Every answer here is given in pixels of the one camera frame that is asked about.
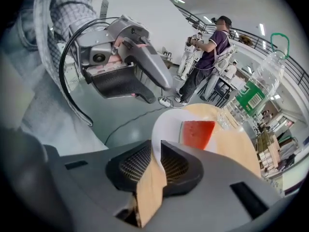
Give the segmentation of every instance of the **plastic water bottle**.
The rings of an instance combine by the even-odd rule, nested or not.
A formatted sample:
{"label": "plastic water bottle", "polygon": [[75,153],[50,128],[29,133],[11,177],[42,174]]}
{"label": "plastic water bottle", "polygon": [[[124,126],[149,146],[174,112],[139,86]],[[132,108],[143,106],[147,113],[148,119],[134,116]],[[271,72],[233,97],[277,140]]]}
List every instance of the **plastic water bottle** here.
{"label": "plastic water bottle", "polygon": [[242,125],[275,94],[283,78],[285,58],[281,51],[268,55],[244,88],[218,114],[218,122],[223,129]]}

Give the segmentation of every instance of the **black mesh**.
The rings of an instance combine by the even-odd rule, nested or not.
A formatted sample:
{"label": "black mesh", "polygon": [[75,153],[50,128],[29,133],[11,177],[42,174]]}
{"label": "black mesh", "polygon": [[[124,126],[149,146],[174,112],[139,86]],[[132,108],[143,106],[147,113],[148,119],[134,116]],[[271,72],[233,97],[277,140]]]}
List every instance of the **black mesh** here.
{"label": "black mesh", "polygon": [[93,85],[106,98],[127,94],[140,95],[147,103],[156,101],[154,94],[134,74],[134,67],[127,67],[92,77]]}
{"label": "black mesh", "polygon": [[[151,161],[151,141],[109,160],[106,175],[114,186],[122,191],[136,192],[136,185]],[[202,179],[201,162],[194,156],[161,142],[161,162],[166,172],[167,185],[163,196],[184,195]]]}
{"label": "black mesh", "polygon": [[[130,180],[138,182],[151,160],[151,146],[147,145],[132,156],[125,159],[119,166],[120,171]],[[161,163],[166,172],[168,183],[179,179],[188,171],[188,161],[174,151],[164,151]]]}
{"label": "black mesh", "polygon": [[120,164],[120,171],[130,180],[138,182],[151,160],[151,146],[147,145],[140,151],[125,159]]}

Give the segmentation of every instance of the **dark pants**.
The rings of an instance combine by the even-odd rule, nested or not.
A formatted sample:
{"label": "dark pants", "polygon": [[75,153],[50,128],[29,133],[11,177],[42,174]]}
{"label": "dark pants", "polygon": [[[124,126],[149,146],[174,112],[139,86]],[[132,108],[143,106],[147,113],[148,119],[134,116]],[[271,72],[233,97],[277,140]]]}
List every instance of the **dark pants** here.
{"label": "dark pants", "polygon": [[182,102],[189,102],[198,85],[211,74],[211,71],[212,69],[203,71],[194,68],[194,70],[188,76],[188,79],[185,81],[185,84],[179,90],[179,93],[182,95]]}

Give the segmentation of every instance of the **green bottle label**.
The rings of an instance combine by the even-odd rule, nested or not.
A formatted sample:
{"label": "green bottle label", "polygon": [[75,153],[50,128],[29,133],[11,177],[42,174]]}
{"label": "green bottle label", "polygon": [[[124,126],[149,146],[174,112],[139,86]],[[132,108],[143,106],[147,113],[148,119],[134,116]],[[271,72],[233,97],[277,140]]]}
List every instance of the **green bottle label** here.
{"label": "green bottle label", "polygon": [[253,82],[248,81],[245,87],[236,96],[236,100],[240,103],[242,108],[248,113],[249,116],[254,115],[258,105],[266,97],[261,89]]}

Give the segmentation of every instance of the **plaid shirt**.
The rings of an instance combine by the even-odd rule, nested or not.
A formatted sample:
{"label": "plaid shirt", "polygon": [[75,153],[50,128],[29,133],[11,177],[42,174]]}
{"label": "plaid shirt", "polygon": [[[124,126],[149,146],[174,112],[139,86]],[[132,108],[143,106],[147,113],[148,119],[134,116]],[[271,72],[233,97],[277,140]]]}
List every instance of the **plaid shirt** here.
{"label": "plaid shirt", "polygon": [[[48,29],[49,13],[54,24],[55,37]],[[70,24],[75,23],[81,27],[96,17],[91,0],[34,0],[34,27],[42,64],[65,98],[59,81],[61,52],[56,41],[66,42],[69,39]],[[77,116],[90,125],[90,122],[68,103]]]}

